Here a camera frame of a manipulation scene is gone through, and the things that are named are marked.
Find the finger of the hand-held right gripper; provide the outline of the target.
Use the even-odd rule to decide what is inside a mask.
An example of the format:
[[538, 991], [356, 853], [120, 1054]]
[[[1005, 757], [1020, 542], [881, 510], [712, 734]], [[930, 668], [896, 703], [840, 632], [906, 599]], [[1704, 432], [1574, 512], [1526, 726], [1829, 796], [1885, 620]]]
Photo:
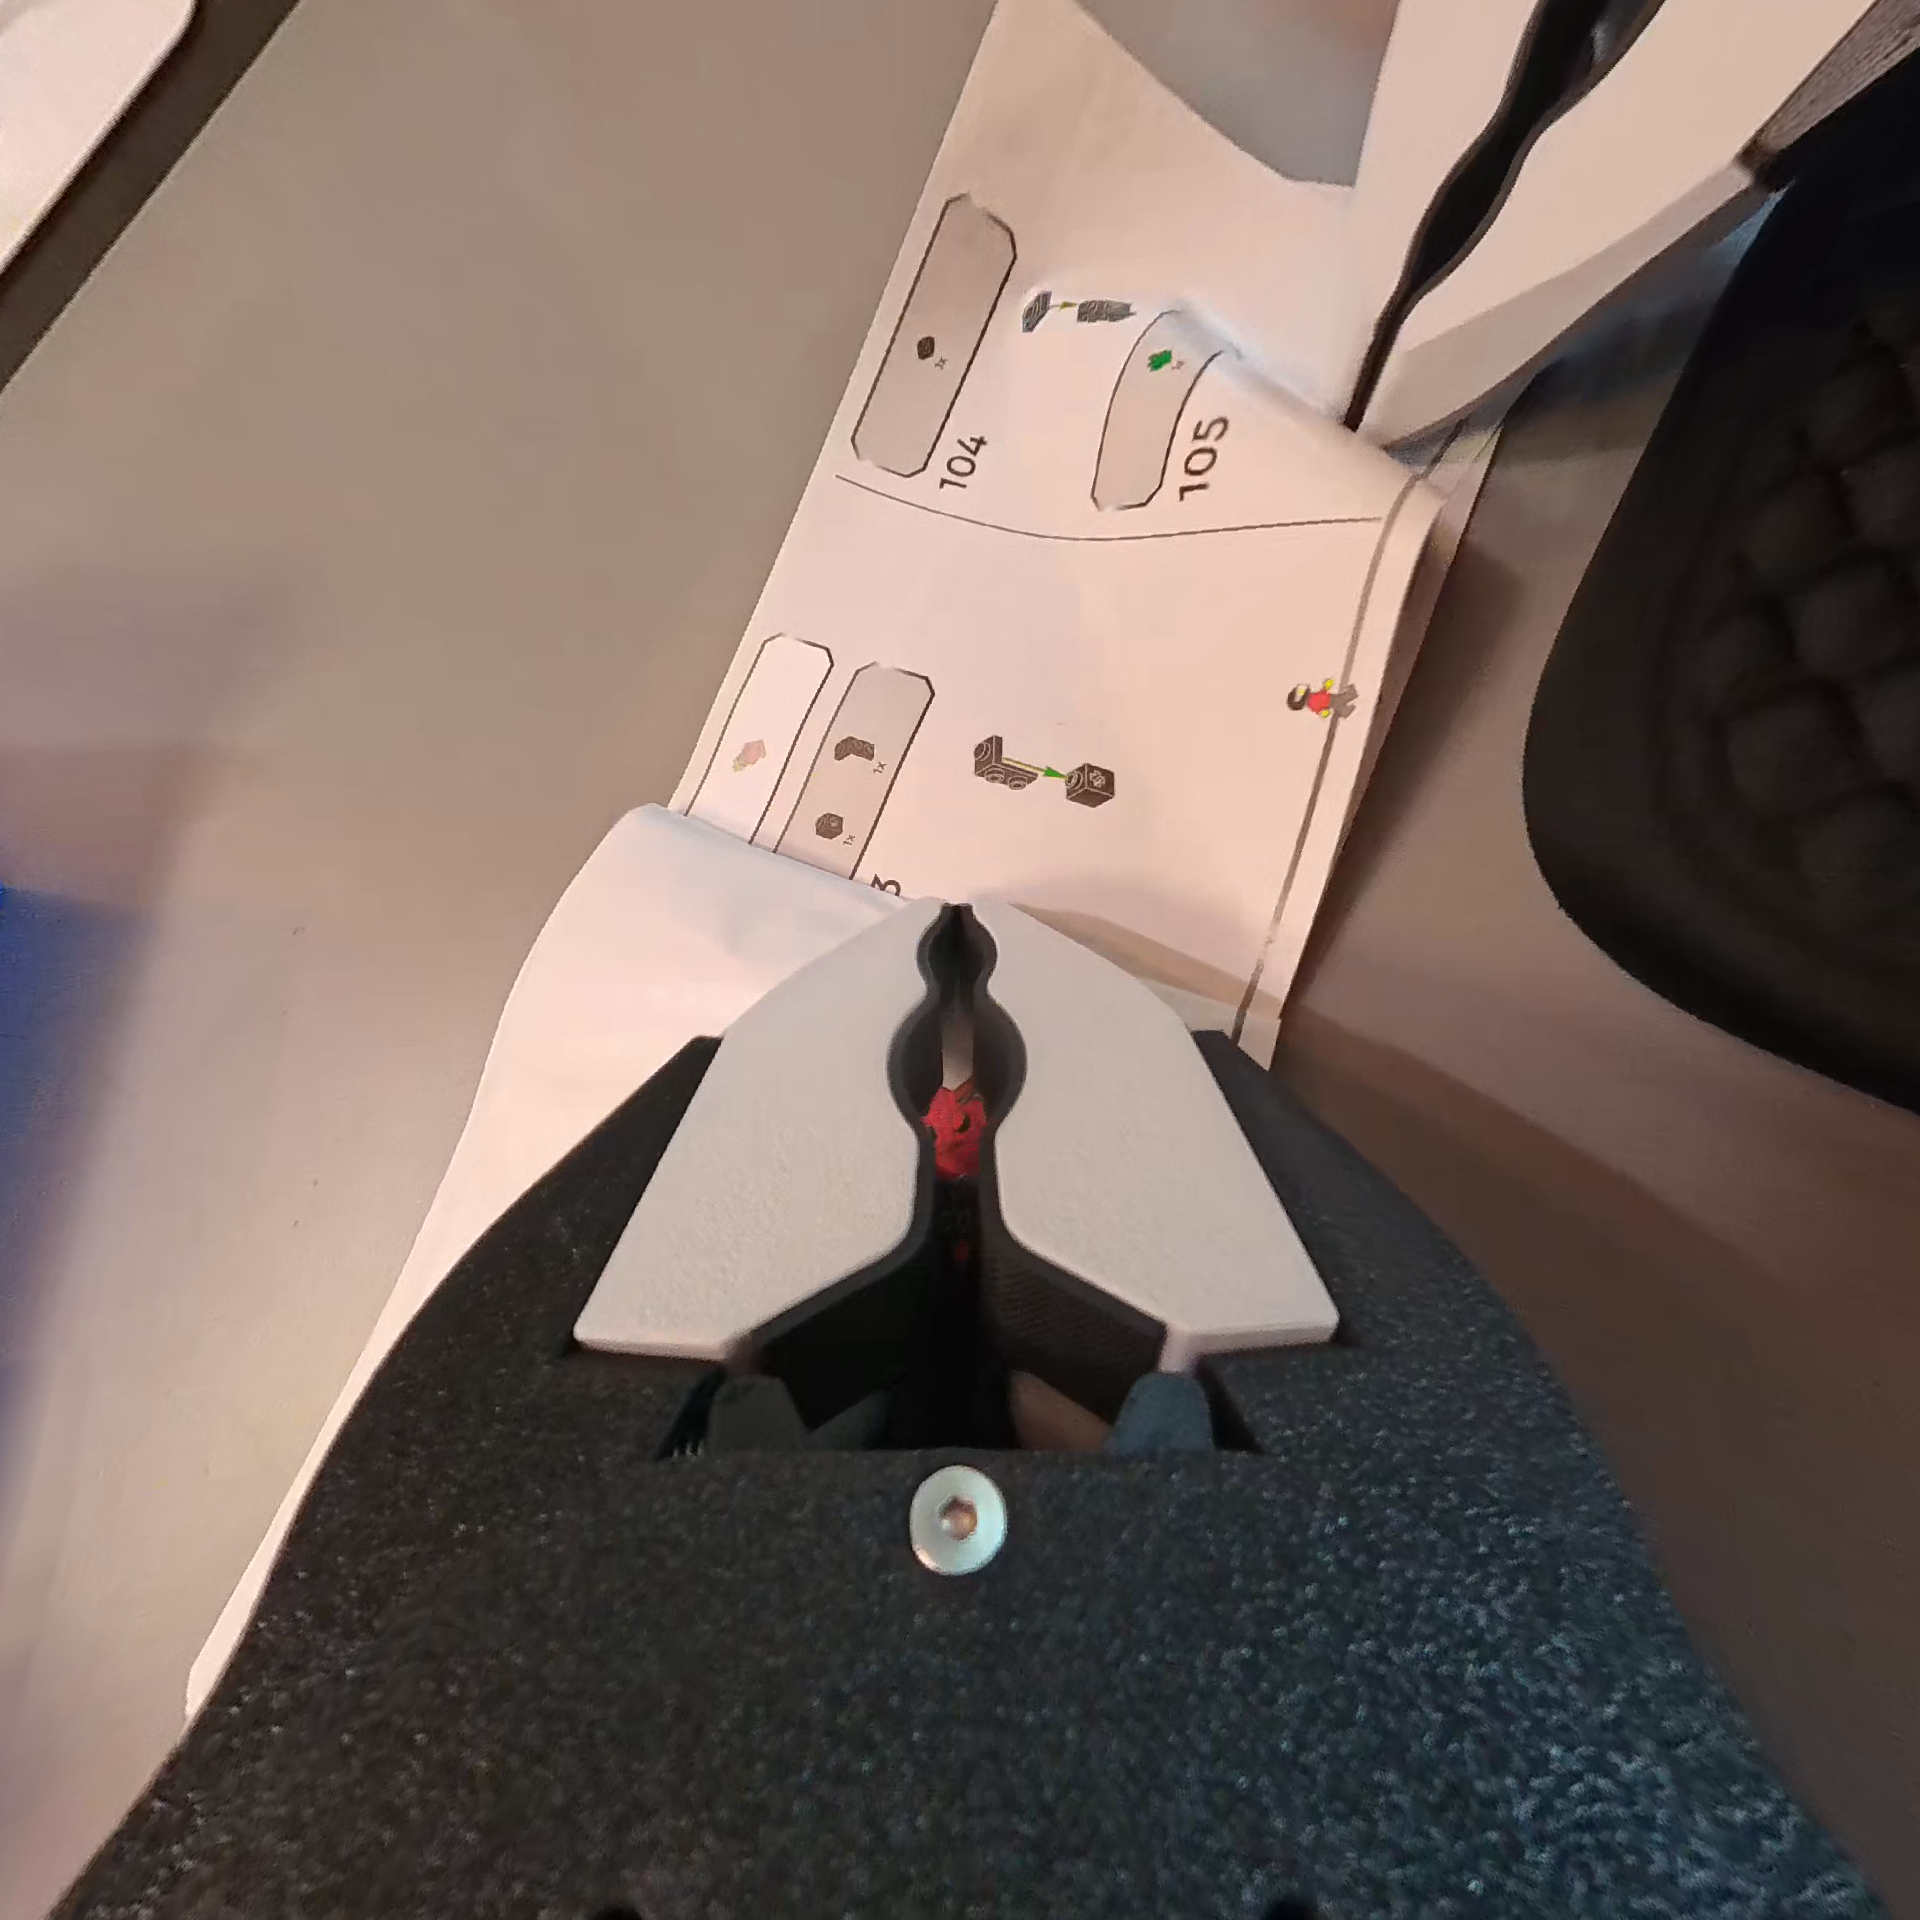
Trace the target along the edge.
[[1592, 69], [1592, 2], [1405, 2], [1349, 203], [1349, 428], [1412, 306], [1492, 222], [1534, 134]]
[[1888, 70], [1866, 2], [1540, 4], [1357, 372], [1357, 432], [1476, 411]]

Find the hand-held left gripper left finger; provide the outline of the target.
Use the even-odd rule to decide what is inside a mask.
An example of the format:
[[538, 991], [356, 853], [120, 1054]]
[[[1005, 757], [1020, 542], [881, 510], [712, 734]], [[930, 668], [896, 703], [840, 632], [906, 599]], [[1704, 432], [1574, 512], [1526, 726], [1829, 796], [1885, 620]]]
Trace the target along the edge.
[[905, 903], [732, 1022], [575, 1320], [585, 1349], [905, 1367], [951, 924]]

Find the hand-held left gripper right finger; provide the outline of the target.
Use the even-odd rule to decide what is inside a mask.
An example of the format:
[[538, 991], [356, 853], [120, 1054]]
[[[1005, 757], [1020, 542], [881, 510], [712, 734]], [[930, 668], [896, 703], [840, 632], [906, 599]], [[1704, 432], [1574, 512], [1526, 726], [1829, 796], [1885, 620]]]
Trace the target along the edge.
[[1328, 1284], [1241, 1131], [1199, 1036], [1103, 956], [978, 901], [975, 1064], [991, 1112], [983, 1226], [1120, 1334], [1120, 1373], [1319, 1347]]

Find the small red lego piece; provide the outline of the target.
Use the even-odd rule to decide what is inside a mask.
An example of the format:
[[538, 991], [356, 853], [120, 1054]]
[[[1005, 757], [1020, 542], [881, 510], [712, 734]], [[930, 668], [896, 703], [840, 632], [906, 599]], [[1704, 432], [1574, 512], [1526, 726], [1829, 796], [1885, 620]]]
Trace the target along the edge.
[[954, 1280], [974, 1280], [978, 1267], [978, 1171], [986, 1117], [974, 1079], [937, 1088], [924, 1112], [932, 1140], [932, 1245]]

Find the lego instruction booklet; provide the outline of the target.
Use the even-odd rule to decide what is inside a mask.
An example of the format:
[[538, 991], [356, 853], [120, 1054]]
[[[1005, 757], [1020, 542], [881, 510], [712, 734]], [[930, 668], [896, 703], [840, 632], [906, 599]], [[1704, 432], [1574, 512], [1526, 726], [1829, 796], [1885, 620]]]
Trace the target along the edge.
[[534, 936], [185, 1715], [482, 1229], [900, 904], [1005, 901], [1272, 1063], [1394, 654], [1496, 439], [1394, 455], [1340, 422], [1351, 199], [1233, 149], [1080, 6], [997, 4], [685, 775]]

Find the white paper sheet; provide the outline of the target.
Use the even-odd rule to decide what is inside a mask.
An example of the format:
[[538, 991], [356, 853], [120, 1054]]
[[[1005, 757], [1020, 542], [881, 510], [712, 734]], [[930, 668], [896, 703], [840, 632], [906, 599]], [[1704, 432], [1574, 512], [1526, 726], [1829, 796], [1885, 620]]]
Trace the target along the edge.
[[191, 2], [1, 4], [1, 266], [177, 45]]

